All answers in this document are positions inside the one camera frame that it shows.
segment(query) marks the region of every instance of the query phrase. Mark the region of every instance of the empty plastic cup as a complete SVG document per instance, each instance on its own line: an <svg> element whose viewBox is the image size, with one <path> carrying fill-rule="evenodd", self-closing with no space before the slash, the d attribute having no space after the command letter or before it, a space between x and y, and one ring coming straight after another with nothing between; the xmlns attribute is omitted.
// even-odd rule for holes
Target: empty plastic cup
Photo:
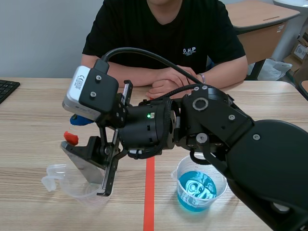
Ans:
<svg viewBox="0 0 308 231"><path fill-rule="evenodd" d="M98 196L97 193L102 190L104 171L100 183L89 183L79 169L72 163L62 165L50 165L47 167L47 176L42 178L42 183L46 189L51 192L56 190L56 182L60 183L60 188L67 195L75 198L83 205L103 206L110 196Z"/></svg>
<svg viewBox="0 0 308 231"><path fill-rule="evenodd" d="M204 159L202 154L195 154ZM185 157L171 173L177 181L179 202L188 210L203 211L220 198L227 189L227 180L212 165L198 165Z"/></svg>

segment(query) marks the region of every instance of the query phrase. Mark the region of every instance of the chair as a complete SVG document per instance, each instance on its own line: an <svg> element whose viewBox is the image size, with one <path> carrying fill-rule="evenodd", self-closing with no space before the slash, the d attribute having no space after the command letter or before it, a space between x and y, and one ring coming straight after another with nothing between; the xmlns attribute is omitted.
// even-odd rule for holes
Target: chair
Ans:
<svg viewBox="0 0 308 231"><path fill-rule="evenodd" d="M308 100L308 80L299 83L298 91Z"/></svg>

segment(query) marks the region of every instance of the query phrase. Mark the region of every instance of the measuring cup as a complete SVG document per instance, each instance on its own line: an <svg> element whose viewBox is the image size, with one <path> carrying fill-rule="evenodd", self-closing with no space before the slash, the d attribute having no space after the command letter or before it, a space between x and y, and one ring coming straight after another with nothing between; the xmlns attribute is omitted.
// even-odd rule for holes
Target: measuring cup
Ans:
<svg viewBox="0 0 308 231"><path fill-rule="evenodd" d="M103 182L103 170L100 169L100 171L102 172L101 183L89 183L72 162L50 165L46 169L47 176L43 177L41 182L51 192L56 190L55 180L58 180L62 191L83 205L103 206L110 196L97 196L97 193L102 190Z"/></svg>
<svg viewBox="0 0 308 231"><path fill-rule="evenodd" d="M202 154L195 154L195 156L199 159L205 159ZM179 179L180 177L190 171L198 171L203 172L208 175L214 182L216 186L216 197L213 199L201 199L195 197L193 195L188 194L188 192L183 188ZM227 189L227 180L221 175L212 165L198 165L193 162L190 156L183 158L179 164L177 169L175 169L171 173L171 177L177 182L177 192L179 202L188 210L194 212L203 211L211 206L214 201L220 198Z"/></svg>

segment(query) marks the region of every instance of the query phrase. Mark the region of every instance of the plastic bag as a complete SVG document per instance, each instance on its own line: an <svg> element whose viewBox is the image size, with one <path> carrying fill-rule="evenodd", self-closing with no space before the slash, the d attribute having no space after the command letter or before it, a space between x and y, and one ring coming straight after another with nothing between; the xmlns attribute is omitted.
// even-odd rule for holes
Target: plastic bag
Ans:
<svg viewBox="0 0 308 231"><path fill-rule="evenodd" d="M252 69L254 68L255 64L250 64L248 66L248 74L250 75ZM264 81L276 81L281 77L285 76L288 70L290 70L292 64L286 64L282 62L277 62L271 59L267 59L260 71L258 76L258 80Z"/></svg>

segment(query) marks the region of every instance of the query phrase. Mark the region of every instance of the red tape line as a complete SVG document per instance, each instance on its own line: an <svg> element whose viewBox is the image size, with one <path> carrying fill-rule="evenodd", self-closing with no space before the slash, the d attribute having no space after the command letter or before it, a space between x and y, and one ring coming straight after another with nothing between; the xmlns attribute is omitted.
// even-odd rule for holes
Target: red tape line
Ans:
<svg viewBox="0 0 308 231"><path fill-rule="evenodd" d="M143 231L154 231L155 157L146 160Z"/></svg>

